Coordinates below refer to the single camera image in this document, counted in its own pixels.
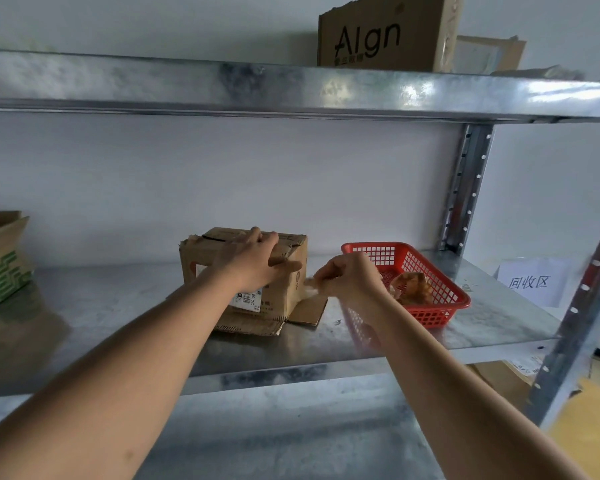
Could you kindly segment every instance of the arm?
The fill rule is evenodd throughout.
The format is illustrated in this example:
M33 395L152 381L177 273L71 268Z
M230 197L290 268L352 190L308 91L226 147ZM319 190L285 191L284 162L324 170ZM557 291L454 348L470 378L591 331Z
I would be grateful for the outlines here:
M258 228L191 285L72 364L0 423L0 480L130 479L171 413L231 297L301 265L267 261Z
M587 478L389 295L363 253L337 256L315 279L321 292L338 297L375 332L446 478Z

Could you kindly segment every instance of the handwritten chinese sign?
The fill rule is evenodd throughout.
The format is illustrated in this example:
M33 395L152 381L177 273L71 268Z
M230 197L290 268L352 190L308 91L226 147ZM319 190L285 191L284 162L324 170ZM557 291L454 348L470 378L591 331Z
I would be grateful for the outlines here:
M560 306L571 261L559 258L521 258L504 261L498 281L538 306Z

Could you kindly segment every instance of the basket rim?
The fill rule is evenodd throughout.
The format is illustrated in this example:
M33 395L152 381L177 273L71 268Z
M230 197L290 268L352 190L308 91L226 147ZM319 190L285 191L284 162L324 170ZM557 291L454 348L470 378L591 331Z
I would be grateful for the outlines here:
M352 251L348 251L347 248L350 248L352 246L360 246L360 245L362 245L362 247L365 247L365 245L366 245L366 247L368 247L369 244L371 246L376 246L376 247L378 247L378 246L387 246L387 245L389 245L389 246L396 246L396 247L397 246L404 246L404 247L406 247L419 260L423 261L423 263L426 266L434 269L437 272L438 277L458 297L458 301L456 303L431 303L431 304L428 304L428 305L407 306L406 308L408 310L413 310L414 312L416 312L418 310L426 310L426 311L430 311L430 310L439 310L439 311L449 310L449 311L455 312L456 310L462 310L464 308L468 308L469 306L471 306L471 297L469 295L467 295L467 293L464 290L462 290L462 288L460 288L460 286L458 286L445 273L443 273L442 271L440 271L437 266L434 266L431 261L429 261L427 258L425 258L421 254L421 252L419 252L416 248L414 248L410 244L407 244L406 242L400 242L400 241L346 242L346 243L344 243L340 247L340 250L342 251L343 254L349 254Z

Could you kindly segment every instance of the hand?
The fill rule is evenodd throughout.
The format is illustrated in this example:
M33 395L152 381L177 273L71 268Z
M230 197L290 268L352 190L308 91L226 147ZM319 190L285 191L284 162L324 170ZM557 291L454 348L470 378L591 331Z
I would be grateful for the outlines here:
M382 276L364 253L336 256L313 276L320 293L335 296L344 305L360 312L362 306L375 296L389 296Z
M236 292L256 291L302 268L302 263L298 261L284 261L269 266L271 252L277 243L277 233L272 232L263 237L260 229L254 227L247 234L226 242L214 259L211 269L225 274Z

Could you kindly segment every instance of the forearm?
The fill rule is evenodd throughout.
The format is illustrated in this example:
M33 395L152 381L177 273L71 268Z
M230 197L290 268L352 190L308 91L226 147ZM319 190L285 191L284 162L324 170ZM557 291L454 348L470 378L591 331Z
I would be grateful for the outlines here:
M391 297L369 300L361 315L382 317L370 321L447 478L586 478Z
M0 478L131 478L232 294L207 273L54 379L0 424Z

